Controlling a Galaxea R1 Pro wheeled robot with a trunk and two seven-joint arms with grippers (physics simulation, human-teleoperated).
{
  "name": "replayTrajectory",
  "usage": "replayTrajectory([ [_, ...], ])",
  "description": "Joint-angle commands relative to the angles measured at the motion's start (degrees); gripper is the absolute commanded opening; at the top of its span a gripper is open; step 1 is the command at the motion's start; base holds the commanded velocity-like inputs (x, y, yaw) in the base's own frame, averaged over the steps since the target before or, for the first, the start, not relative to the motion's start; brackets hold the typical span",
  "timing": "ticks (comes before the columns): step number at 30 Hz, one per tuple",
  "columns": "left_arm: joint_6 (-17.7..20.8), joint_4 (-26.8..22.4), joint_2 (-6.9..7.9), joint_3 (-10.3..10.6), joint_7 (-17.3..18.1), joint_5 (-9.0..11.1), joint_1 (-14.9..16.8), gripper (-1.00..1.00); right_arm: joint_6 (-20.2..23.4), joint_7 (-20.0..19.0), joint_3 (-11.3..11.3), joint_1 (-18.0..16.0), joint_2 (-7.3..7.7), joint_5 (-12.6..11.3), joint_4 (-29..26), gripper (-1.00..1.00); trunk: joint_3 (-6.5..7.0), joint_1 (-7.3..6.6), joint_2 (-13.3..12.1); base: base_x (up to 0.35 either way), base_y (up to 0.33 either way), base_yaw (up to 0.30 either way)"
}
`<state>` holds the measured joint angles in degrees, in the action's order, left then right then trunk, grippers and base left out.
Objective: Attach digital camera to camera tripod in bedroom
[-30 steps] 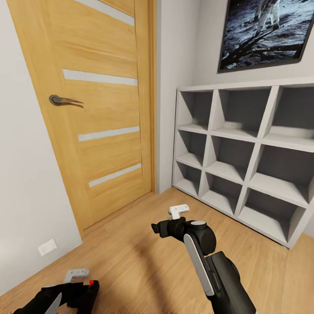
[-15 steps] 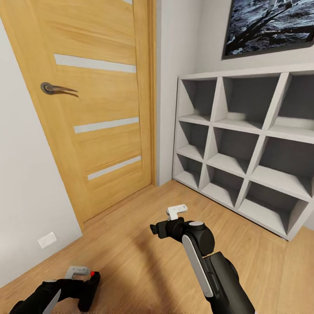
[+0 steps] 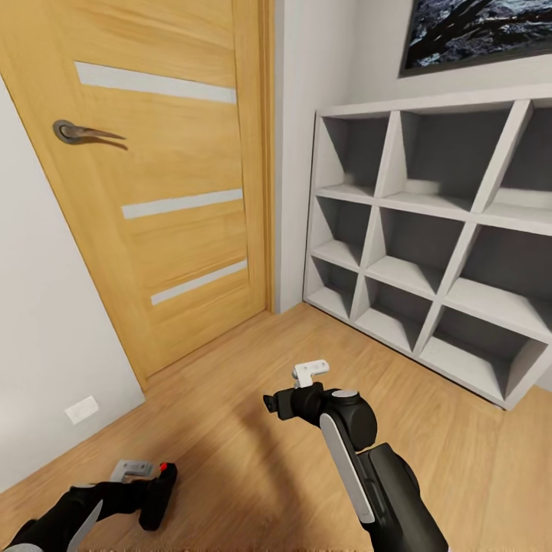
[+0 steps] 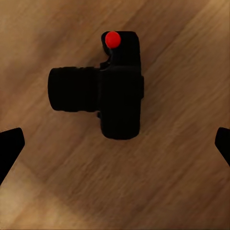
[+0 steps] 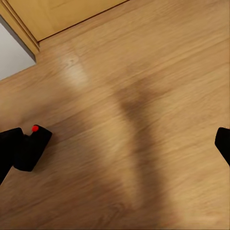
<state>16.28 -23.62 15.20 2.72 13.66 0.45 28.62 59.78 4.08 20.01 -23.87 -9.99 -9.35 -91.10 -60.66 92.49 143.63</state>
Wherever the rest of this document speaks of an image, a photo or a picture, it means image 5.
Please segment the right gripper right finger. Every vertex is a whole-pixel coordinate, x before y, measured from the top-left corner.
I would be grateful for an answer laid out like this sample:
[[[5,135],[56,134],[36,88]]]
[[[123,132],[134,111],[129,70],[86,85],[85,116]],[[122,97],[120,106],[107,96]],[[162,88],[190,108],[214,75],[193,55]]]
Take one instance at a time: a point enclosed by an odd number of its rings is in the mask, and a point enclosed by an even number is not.
[[[223,127],[218,129],[215,145],[230,166],[230,129]]]

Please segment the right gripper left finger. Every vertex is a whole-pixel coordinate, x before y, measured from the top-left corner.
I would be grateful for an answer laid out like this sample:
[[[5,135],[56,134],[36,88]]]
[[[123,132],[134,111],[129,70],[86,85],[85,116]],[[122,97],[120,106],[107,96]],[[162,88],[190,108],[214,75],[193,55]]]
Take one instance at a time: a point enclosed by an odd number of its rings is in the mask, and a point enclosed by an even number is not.
[[[0,133],[0,185],[24,146],[24,136],[20,127]]]

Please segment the digital camera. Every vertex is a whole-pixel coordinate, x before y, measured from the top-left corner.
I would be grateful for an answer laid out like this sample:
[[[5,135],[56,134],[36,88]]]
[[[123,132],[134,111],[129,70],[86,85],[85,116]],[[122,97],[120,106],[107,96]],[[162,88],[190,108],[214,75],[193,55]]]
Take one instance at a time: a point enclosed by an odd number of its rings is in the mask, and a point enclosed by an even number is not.
[[[39,125],[34,125],[32,131],[30,136],[23,134],[25,146],[13,164],[20,171],[33,170],[52,137],[52,132]]]

